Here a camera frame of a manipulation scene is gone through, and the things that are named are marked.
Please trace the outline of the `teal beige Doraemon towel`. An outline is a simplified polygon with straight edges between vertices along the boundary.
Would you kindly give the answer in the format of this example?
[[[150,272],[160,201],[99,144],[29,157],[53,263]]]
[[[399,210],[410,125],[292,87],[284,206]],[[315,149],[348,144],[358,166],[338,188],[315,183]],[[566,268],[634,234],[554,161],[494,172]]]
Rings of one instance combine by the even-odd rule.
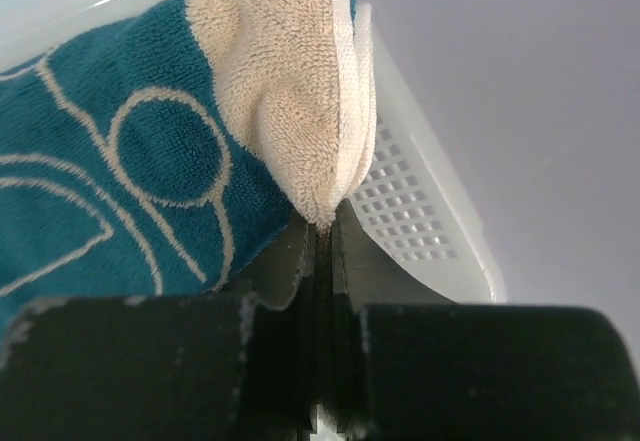
[[[1,76],[1,321],[217,290],[372,164],[371,7],[163,0]]]

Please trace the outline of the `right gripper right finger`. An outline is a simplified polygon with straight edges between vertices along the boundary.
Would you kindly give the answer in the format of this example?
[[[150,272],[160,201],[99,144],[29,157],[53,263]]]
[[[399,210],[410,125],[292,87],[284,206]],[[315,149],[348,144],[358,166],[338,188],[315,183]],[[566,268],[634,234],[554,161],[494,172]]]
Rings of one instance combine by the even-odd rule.
[[[353,440],[635,440],[626,345],[582,307],[459,304],[404,271],[349,203],[333,231],[336,403]]]

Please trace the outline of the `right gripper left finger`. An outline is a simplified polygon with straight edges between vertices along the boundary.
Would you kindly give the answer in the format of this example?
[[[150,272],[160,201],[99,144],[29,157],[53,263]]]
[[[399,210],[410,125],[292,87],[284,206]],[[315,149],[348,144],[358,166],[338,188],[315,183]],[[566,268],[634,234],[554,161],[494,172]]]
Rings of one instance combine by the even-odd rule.
[[[5,440],[306,440],[314,422],[293,219],[218,293],[29,302],[1,346]]]

